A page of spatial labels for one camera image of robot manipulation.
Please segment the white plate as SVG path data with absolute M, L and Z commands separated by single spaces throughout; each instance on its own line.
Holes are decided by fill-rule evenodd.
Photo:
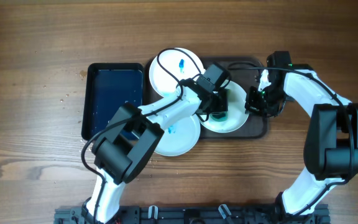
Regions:
M 149 80 L 152 88 L 162 97 L 177 89 L 182 79 L 197 79 L 196 75 L 204 74 L 205 69 L 200 58 L 184 48 L 163 50 L 152 60 L 149 68 Z
M 230 81 L 226 86 L 228 111 L 225 120 L 214 119 L 211 115 L 209 119 L 201 124 L 208 130 L 215 133 L 230 133 L 243 126 L 249 114 L 246 112 L 246 91 L 238 84 Z

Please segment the pale blue plate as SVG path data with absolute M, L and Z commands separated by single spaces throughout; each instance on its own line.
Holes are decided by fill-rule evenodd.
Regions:
M 183 118 L 165 130 L 155 153 L 168 157 L 185 154 L 198 142 L 200 133 L 201 125 L 196 115 Z

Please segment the white plate top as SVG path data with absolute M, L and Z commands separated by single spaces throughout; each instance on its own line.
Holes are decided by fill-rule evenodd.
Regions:
M 196 75 L 204 74 L 205 69 L 200 58 L 184 48 L 163 50 L 152 60 L 149 68 L 149 80 L 152 88 L 162 97 L 177 89 L 182 79 L 197 79 Z

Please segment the green yellow sponge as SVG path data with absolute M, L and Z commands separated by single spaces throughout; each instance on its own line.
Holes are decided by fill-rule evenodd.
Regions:
M 217 122 L 223 122 L 227 120 L 227 113 L 226 112 L 220 112 L 220 113 L 212 113 L 210 115 L 211 119 Z

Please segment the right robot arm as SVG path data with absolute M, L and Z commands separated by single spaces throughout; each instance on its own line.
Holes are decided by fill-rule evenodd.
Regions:
M 266 67 L 257 71 L 259 86 L 247 95 L 248 112 L 276 117 L 292 99 L 310 117 L 305 168 L 291 187 L 279 193 L 272 215 L 276 222 L 300 222 L 333 188 L 358 174 L 358 103 L 338 95 L 308 64 L 293 64 L 287 51 L 272 53 Z

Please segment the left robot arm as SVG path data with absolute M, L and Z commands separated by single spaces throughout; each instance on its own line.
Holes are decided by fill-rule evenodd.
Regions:
M 87 223 L 107 223 L 119 210 L 125 186 L 149 162 L 152 154 L 178 156 L 188 152 L 201 134 L 199 114 L 227 108 L 227 91 L 206 91 L 199 86 L 179 86 L 149 105 L 124 103 L 108 125 L 84 146 L 95 156 L 97 181 L 83 205 Z

